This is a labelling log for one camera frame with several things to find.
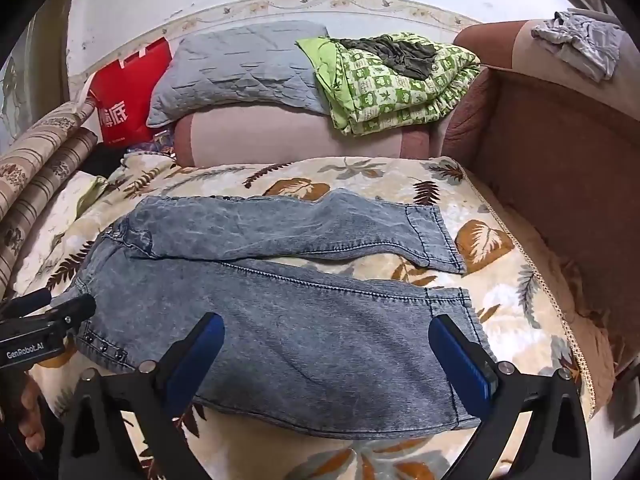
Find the dark green cloth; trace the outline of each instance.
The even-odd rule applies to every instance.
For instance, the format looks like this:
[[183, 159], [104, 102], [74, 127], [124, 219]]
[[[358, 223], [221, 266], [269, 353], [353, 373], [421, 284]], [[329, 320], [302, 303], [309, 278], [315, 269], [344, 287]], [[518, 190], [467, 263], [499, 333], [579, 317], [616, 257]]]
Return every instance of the dark green cloth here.
[[399, 75], [425, 80], [431, 74], [436, 49], [430, 44], [395, 41], [384, 35], [360, 40], [335, 40], [344, 48], [358, 48], [378, 56], [385, 66]]

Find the mattress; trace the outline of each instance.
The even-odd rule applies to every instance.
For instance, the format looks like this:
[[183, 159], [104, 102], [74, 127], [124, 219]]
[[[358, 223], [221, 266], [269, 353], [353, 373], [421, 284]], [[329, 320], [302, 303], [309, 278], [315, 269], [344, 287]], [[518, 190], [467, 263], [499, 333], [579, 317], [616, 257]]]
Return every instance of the mattress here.
[[[589, 342], [597, 346], [601, 341], [602, 334], [593, 325], [581, 328], [580, 341], [586, 343], [578, 344], [565, 316], [570, 306], [559, 304], [571, 301], [571, 294], [552, 254], [541, 240], [536, 242], [535, 236], [527, 234], [522, 227], [524, 221], [519, 219], [517, 230], [527, 239], [525, 245], [532, 248], [526, 251], [503, 219], [515, 217], [507, 212], [498, 216], [495, 199], [483, 196], [490, 192], [484, 190], [481, 194], [468, 174], [445, 157], [425, 161], [327, 157], [271, 166], [235, 164], [197, 169], [177, 166], [165, 156], [132, 154], [111, 176], [105, 194], [69, 227], [43, 261], [28, 290], [47, 286], [54, 295], [65, 290], [99, 232], [147, 195], [284, 194], [316, 200], [337, 187], [368, 198], [438, 205], [448, 231], [465, 257], [468, 273], [457, 276], [415, 268], [393, 254], [331, 264], [292, 257], [274, 260], [362, 280], [403, 280], [425, 287], [462, 286], [469, 290], [499, 360], [509, 360], [521, 372], [530, 374], [551, 375], [556, 368], [568, 368], [580, 391], [587, 419], [606, 402], [612, 383], [610, 353], [582, 350]], [[34, 367], [32, 374], [57, 414], [64, 415], [68, 410], [78, 376], [89, 366], [96, 367], [69, 343], [63, 356]], [[127, 430], [148, 477], [158, 478], [160, 473], [152, 452], [146, 448], [135, 418], [130, 414], [124, 416], [130, 422]], [[513, 461], [526, 423], [527, 415], [522, 415], [497, 470], [508, 468]], [[371, 478], [374, 474], [390, 478], [440, 478], [473, 433], [473, 430], [452, 431], [404, 440], [318, 438], [255, 418], [220, 413], [197, 398], [175, 424], [207, 472], [217, 479], [347, 480], [358, 478], [365, 471], [369, 471]]]

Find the light blue denim jeans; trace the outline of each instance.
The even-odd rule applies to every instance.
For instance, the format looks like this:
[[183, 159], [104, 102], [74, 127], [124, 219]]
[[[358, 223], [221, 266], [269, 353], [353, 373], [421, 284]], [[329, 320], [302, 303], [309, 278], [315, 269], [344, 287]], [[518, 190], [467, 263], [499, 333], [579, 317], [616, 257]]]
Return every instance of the light blue denim jeans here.
[[114, 371], [159, 359], [208, 311], [226, 336], [198, 391], [222, 412], [332, 438], [424, 436], [478, 424], [431, 352], [449, 314], [489, 350], [466, 290], [356, 280], [259, 259], [395, 253], [465, 272], [436, 206], [337, 189], [289, 197], [147, 198], [96, 240], [71, 288], [95, 316], [79, 351]]

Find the red paper bag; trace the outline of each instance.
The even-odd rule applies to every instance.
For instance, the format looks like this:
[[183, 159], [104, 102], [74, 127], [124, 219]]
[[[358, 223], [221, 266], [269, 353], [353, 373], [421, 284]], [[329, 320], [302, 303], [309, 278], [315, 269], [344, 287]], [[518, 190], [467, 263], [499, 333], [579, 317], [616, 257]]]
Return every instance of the red paper bag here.
[[153, 139], [157, 130], [146, 126], [151, 93], [170, 62], [169, 43], [160, 38], [143, 56], [117, 59], [95, 73], [89, 92], [97, 100], [105, 144], [124, 148]]

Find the decorative wallpaper border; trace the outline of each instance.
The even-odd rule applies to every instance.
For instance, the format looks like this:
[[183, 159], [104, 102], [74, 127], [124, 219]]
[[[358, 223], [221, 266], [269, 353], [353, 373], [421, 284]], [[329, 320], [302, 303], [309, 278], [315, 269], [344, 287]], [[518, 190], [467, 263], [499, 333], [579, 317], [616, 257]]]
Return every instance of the decorative wallpaper border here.
[[85, 72], [69, 75], [71, 95], [77, 91], [87, 78], [100, 67], [114, 59], [124, 59], [141, 48], [164, 36], [176, 40], [192, 32], [242, 22], [259, 16], [281, 16], [308, 12], [346, 12], [348, 14], [367, 14], [399, 18], [441, 28], [449, 32], [459, 32], [469, 25], [479, 23], [476, 20], [410, 0], [239, 0], [209, 9], [201, 10], [189, 16], [177, 18], [160, 27], [146, 32], [114, 52], [94, 63]]

